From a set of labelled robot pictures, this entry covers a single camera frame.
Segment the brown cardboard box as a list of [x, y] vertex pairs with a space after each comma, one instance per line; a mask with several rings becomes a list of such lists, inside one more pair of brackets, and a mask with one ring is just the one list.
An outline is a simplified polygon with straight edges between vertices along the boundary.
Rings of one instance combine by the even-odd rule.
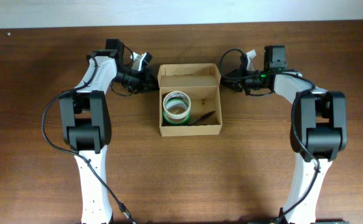
[[[165, 64], [158, 71], [161, 136], [218, 135], [222, 129], [220, 72], [214, 63]], [[215, 114], [194, 126], [203, 114]]]

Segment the black pen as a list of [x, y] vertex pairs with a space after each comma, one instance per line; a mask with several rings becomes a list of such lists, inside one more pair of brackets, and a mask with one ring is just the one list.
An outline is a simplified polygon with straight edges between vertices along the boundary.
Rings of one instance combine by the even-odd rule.
[[212, 116], [213, 114], [215, 114], [215, 111], [210, 111], [206, 114], [203, 114], [202, 116], [200, 116], [199, 118], [191, 121], [190, 123], [188, 123], [188, 126], [194, 126], [194, 125], [197, 125], [199, 124], [201, 121], [209, 118], [210, 116]]

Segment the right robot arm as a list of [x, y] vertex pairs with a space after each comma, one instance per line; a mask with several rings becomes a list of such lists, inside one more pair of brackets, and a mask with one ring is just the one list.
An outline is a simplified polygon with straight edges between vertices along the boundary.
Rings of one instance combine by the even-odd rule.
[[221, 83], [253, 97], [267, 89], [291, 103], [290, 144], [295, 169], [286, 203], [271, 222], [315, 223], [325, 175], [347, 145], [345, 94], [320, 88], [288, 68], [283, 45], [264, 48], [263, 70], [253, 69], [254, 57], [254, 51], [241, 52], [240, 67], [222, 73]]

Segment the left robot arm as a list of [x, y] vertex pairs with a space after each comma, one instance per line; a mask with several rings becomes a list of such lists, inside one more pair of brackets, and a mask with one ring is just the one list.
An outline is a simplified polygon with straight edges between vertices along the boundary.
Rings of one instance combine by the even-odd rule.
[[106, 183], [106, 153], [112, 131], [107, 91], [114, 83], [125, 87], [129, 95], [158, 89], [148, 68], [152, 55], [132, 52], [131, 62], [124, 64], [126, 49], [121, 40], [108, 39], [103, 50], [87, 55], [88, 68], [82, 81], [59, 98], [64, 142], [78, 165], [82, 223], [113, 221]]

